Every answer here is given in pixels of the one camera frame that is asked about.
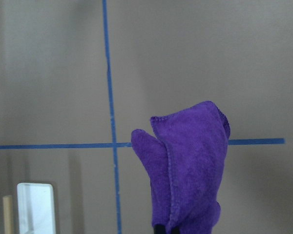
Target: wall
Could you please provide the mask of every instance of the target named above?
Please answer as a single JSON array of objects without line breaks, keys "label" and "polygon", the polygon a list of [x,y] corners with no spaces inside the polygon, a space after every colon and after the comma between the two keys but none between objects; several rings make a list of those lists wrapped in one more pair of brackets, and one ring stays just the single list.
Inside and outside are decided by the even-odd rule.
[{"label": "wall", "polygon": [[[213,233],[293,233],[293,0],[107,1],[116,137],[204,100],[231,139]],[[101,1],[0,1],[0,145],[112,141]],[[118,149],[122,233],[152,233],[149,181]],[[113,150],[0,150],[1,197],[56,189],[61,234],[117,233]]]}]

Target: purple cloth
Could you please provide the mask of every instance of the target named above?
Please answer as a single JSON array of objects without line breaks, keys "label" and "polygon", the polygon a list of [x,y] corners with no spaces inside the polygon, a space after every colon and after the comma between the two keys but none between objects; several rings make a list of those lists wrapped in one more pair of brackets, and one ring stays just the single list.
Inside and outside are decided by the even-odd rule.
[{"label": "purple cloth", "polygon": [[[158,189],[152,189],[152,194],[165,194],[169,189],[170,199],[169,221],[166,231],[179,226],[181,234],[210,234],[212,227],[218,221],[220,206],[216,201],[217,191],[222,179],[224,160],[227,153],[230,127],[226,116],[211,101],[201,102],[191,108],[165,117],[152,117],[151,125],[160,142],[166,148],[167,162],[164,158],[164,148],[158,151],[161,155],[161,165],[149,167],[148,174],[160,175],[151,185],[156,183]],[[132,135],[133,149],[145,145],[156,150],[151,141]],[[149,161],[154,161],[158,154],[147,151],[144,147],[139,152],[146,155]],[[161,188],[162,181],[169,186]],[[160,213],[153,205],[154,214]]]},{"label": "purple cloth", "polygon": [[132,148],[150,177],[152,226],[167,225],[170,215],[168,156],[165,145],[142,129],[131,134]]}]

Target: wooden stick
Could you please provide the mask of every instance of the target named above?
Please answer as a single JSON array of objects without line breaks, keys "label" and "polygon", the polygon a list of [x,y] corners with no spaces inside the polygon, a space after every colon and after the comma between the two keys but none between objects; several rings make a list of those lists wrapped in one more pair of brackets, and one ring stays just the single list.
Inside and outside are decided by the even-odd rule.
[{"label": "wooden stick", "polygon": [[4,234],[14,234],[12,196],[3,197]]}]

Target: blue tape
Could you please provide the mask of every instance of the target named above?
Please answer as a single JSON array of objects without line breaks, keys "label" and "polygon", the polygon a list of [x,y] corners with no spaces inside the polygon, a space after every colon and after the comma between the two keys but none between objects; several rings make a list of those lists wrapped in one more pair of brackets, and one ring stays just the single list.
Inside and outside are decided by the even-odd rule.
[{"label": "blue tape", "polygon": [[103,5],[103,23],[104,23],[104,40],[105,40],[105,56],[107,63],[107,86],[109,109],[111,118],[112,142],[113,142],[113,158],[114,158],[114,179],[115,179],[115,199],[116,199],[116,213],[117,213],[117,233],[122,234],[122,220],[121,220],[121,202],[119,192],[119,171],[118,171],[118,156],[117,156],[117,140],[116,140],[116,124],[114,116],[114,100],[112,89],[112,74],[109,54],[109,36],[108,36],[108,22],[107,22],[107,5],[106,0],[102,0]]},{"label": "blue tape", "polygon": [[131,147],[130,142],[124,143],[91,143],[91,144],[46,144],[46,145],[0,145],[0,150],[26,149],[86,149],[86,148],[124,148]]},{"label": "blue tape", "polygon": [[265,139],[237,139],[229,140],[228,145],[275,145],[285,144],[284,138],[265,138]]},{"label": "blue tape", "polygon": [[[285,144],[284,138],[236,139],[229,140],[228,145],[275,145]],[[91,143],[91,144],[47,144],[47,145],[0,145],[0,150],[17,149],[86,149],[86,148],[128,148],[131,142]]]}]

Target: small mirror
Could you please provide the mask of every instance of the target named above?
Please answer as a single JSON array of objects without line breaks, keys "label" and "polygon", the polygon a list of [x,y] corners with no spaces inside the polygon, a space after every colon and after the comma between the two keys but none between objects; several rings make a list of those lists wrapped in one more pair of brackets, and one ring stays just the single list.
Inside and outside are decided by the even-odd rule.
[{"label": "small mirror", "polygon": [[56,234],[52,185],[20,183],[17,193],[20,234]]}]

